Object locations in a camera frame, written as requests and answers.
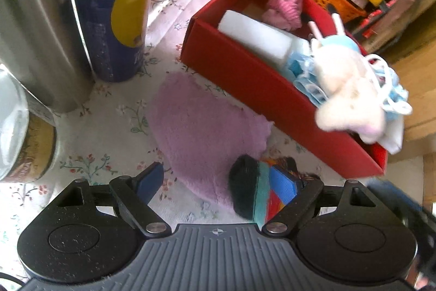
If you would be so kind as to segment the stainless steel thermos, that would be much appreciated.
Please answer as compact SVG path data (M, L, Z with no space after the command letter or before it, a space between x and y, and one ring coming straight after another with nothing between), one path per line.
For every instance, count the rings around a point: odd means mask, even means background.
M93 87L72 0L1 0L1 62L54 112L78 108Z

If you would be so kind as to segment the orange plastic basket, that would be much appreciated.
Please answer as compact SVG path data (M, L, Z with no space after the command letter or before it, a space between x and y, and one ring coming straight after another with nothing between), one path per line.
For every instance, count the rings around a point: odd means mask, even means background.
M363 18L367 15L367 12L357 7L350 0L314 0L315 3L327 9L327 6L331 4L338 11L342 21L346 24L358 18Z

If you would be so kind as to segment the red cardboard box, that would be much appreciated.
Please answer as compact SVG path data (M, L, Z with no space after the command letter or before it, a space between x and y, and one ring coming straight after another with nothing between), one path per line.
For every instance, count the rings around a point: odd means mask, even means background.
M227 10L268 0L211 0L194 14L186 31L181 61L197 74L266 116L345 179L381 176L388 153L378 144L366 145L347 132L325 132L315 123L315 106L293 84L242 45L220 33Z

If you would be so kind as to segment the blue face mask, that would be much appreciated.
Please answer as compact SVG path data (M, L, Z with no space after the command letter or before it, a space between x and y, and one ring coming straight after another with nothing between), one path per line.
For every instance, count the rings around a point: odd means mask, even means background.
M364 59L368 62L384 94L382 107L386 120L393 121L400 115L411 115L413 108L408 103L409 92L400 84L395 70L379 55L369 54L364 56ZM327 102L329 95L319 85L313 56L302 55L298 52L291 54L281 70L281 75L305 95L316 108Z

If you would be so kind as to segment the purple fuzzy cloth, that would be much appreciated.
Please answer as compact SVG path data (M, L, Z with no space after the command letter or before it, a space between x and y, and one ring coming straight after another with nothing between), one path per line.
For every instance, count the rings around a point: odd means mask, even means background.
M228 175L237 158L258 159L273 123L249 108L204 90L189 74L172 72L146 109L158 148L197 196L231 209Z

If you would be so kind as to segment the white plush bunny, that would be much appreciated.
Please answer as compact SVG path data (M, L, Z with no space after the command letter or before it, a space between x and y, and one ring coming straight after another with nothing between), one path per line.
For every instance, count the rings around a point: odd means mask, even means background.
M310 42L316 79L327 95L316 110L316 124L323 131L352 131L366 144L382 136L386 118L381 87L369 62L342 44Z

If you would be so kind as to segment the blue yellow drink can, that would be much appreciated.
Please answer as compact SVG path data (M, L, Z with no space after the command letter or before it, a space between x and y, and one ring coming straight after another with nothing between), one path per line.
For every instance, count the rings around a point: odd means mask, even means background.
M75 0L94 73L124 82L143 64L149 0Z

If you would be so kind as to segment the pink knit sock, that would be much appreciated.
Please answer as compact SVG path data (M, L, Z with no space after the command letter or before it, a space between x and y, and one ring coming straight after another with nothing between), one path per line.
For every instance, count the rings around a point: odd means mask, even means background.
M262 21L278 29L291 32L301 28L303 0L268 0Z

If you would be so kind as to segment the glass jar white lid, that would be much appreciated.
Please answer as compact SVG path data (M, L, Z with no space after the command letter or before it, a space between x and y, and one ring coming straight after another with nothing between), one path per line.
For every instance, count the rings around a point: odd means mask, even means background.
M1 67L1 181L40 179L51 166L55 147L50 110Z

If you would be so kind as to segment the black striped knit sock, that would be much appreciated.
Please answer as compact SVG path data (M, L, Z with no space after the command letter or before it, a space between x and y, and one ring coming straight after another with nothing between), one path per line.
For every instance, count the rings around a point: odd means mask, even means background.
M300 172L292 157L266 160L256 160L247 154L238 157L228 175L228 187L234 211L260 227L283 207L270 187L270 173L273 166L279 166L303 179L308 179L310 176L319 178L314 173Z

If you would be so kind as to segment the white foam block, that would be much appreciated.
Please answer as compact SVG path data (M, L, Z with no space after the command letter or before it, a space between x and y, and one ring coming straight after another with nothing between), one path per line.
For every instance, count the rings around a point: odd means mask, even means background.
M218 30L250 49L274 69L282 69L288 60L297 55L310 55L307 40L232 10L224 13Z

